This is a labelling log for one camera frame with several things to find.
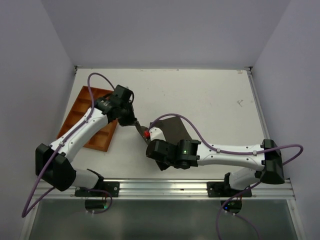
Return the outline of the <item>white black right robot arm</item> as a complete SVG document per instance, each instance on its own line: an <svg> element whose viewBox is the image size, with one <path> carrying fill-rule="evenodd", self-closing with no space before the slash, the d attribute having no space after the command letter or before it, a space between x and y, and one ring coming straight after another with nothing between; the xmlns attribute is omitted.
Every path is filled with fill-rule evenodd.
<svg viewBox="0 0 320 240"><path fill-rule="evenodd" d="M169 167L183 170L209 165L240 167L238 171L226 173L222 182L210 185L221 197L235 196L258 182L269 185L285 182L281 152L270 139L257 145L230 146L228 150L224 145L194 139L180 140L177 144L154 139L145 154L155 160L162 171Z"/></svg>

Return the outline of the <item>olive underwear with cream waistband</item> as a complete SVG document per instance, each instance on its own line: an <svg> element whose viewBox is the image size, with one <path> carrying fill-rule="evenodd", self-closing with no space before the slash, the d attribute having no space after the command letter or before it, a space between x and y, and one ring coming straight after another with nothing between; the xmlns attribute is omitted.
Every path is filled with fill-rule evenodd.
<svg viewBox="0 0 320 240"><path fill-rule="evenodd" d="M163 120L158 120L153 127L160 128L164 133L165 141L171 144L177 144L177 164L165 165L156 162L161 171L174 167L176 169L189 169L197 167L200 156L197 154L198 146L201 144L198 140L193 140L189 135L186 127L179 117L171 117ZM147 140L147 147L152 140Z"/></svg>

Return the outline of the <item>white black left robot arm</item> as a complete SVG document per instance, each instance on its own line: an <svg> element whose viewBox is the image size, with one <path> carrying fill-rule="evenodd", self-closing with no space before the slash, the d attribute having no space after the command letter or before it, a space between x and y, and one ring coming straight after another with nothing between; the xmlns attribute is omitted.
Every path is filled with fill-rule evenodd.
<svg viewBox="0 0 320 240"><path fill-rule="evenodd" d="M40 144L35 150L36 175L63 192L69 187L86 188L92 196L103 193L103 177L90 169L75 169L72 161L79 150L102 128L117 120L122 127L136 126L133 109L134 93L117 85L108 97L91 103L84 116L64 135L50 145Z"/></svg>

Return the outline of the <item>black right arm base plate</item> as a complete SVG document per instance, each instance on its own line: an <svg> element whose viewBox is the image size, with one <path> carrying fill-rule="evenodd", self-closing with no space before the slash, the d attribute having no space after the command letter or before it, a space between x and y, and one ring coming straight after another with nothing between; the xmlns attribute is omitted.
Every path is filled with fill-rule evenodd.
<svg viewBox="0 0 320 240"><path fill-rule="evenodd" d="M222 181L208 181L206 190L209 198L230 198L241 192L226 186Z"/></svg>

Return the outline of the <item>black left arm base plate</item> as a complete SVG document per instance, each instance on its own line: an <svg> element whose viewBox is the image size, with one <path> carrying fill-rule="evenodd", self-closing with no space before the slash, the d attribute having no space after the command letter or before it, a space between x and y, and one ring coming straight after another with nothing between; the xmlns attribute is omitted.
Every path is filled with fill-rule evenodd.
<svg viewBox="0 0 320 240"><path fill-rule="evenodd" d="M77 187L75 189L75 197L83 198L102 198L102 197L118 197L120 191L120 182L118 181L102 181L95 188Z"/></svg>

